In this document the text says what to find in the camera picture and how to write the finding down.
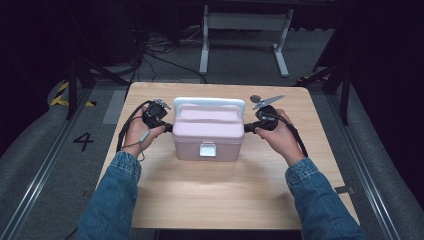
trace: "denim sleeve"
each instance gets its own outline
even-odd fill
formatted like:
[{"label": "denim sleeve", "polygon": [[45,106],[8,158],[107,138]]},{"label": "denim sleeve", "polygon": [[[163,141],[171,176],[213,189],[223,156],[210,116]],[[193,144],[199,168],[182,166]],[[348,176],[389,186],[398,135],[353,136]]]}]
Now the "denim sleeve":
[{"label": "denim sleeve", "polygon": [[78,226],[78,239],[129,239],[141,166],[126,152],[116,153]]},{"label": "denim sleeve", "polygon": [[365,239],[362,229],[311,159],[290,166],[286,181],[294,196],[304,239]]}]

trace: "plastic container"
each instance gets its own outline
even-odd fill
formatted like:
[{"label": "plastic container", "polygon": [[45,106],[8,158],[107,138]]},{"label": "plastic container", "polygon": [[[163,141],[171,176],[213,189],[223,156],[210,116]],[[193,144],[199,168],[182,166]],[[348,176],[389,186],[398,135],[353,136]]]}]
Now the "plastic container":
[{"label": "plastic container", "polygon": [[181,160],[235,161],[244,140],[240,99],[176,98],[172,130]]}]

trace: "person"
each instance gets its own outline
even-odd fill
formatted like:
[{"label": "person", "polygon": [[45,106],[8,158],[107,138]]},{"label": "person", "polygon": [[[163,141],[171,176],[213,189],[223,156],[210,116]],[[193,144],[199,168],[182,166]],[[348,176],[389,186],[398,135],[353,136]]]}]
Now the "person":
[{"label": "person", "polygon": [[[137,158],[164,132],[163,127],[150,129],[141,144],[134,144],[149,130],[141,119],[142,111],[136,113],[130,124],[124,141],[127,147],[116,153],[82,215],[78,239],[130,238],[141,174]],[[277,113],[293,124],[283,110]],[[327,178],[303,155],[284,123],[279,121],[273,131],[257,128],[256,133],[287,161],[286,182],[294,196],[304,239],[365,238]]]}]

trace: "tabletop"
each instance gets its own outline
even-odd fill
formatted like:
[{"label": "tabletop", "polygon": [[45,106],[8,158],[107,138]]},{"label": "tabletop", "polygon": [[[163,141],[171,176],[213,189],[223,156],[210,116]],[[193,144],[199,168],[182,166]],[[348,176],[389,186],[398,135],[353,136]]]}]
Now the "tabletop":
[{"label": "tabletop", "polygon": [[[146,100],[161,98],[172,107],[176,97],[236,98],[246,102],[244,123],[257,121],[251,95],[285,97],[272,105],[284,109],[310,158],[333,188],[344,182],[316,109],[305,88],[133,83],[125,101],[100,178],[115,155],[118,133],[133,110]],[[174,112],[163,119],[173,123]],[[155,229],[300,229],[294,199],[285,182],[288,168],[258,135],[247,133],[233,162],[178,160],[171,133],[155,139],[144,151],[134,228]],[[339,195],[358,221],[350,197]]]}]

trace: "metal rail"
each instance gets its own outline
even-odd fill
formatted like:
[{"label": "metal rail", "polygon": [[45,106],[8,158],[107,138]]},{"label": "metal rail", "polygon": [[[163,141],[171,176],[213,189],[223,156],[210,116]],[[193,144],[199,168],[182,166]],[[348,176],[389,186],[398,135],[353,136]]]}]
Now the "metal rail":
[{"label": "metal rail", "polygon": [[389,212],[386,209],[386,206],[383,202],[383,199],[380,196],[370,172],[368,171],[367,165],[359,152],[359,149],[355,143],[355,140],[352,137],[352,134],[347,126],[343,124],[343,121],[339,114],[339,107],[337,100],[334,95],[326,95],[327,101],[330,105],[330,108],[337,118],[338,127],[343,133],[344,138],[347,141],[347,146],[349,147],[352,156],[354,158],[354,165],[358,173],[359,179],[361,180],[362,185],[364,186],[365,193],[367,194],[368,200],[371,203],[371,207],[374,210],[375,216],[380,224],[380,227],[384,233],[386,239],[400,239],[398,231],[393,224],[393,221],[389,215]]},{"label": "metal rail", "polygon": [[[78,100],[78,106],[83,106],[84,103],[88,101],[92,89],[82,89],[80,92],[81,95]],[[1,240],[15,239],[18,235],[26,218],[28,217],[28,214],[31,212],[32,207],[37,201],[37,198],[40,195],[44,184],[50,176],[50,173],[52,172],[53,167],[60,156],[66,137],[68,136],[69,132],[77,121],[78,115],[80,114],[82,109],[82,107],[78,108],[74,116],[70,120],[66,121],[60,129],[60,132],[57,135],[46,158],[44,159],[40,169],[38,170],[31,184],[29,185],[18,208],[15,210],[15,213],[13,214],[2,235],[0,236]]]}]

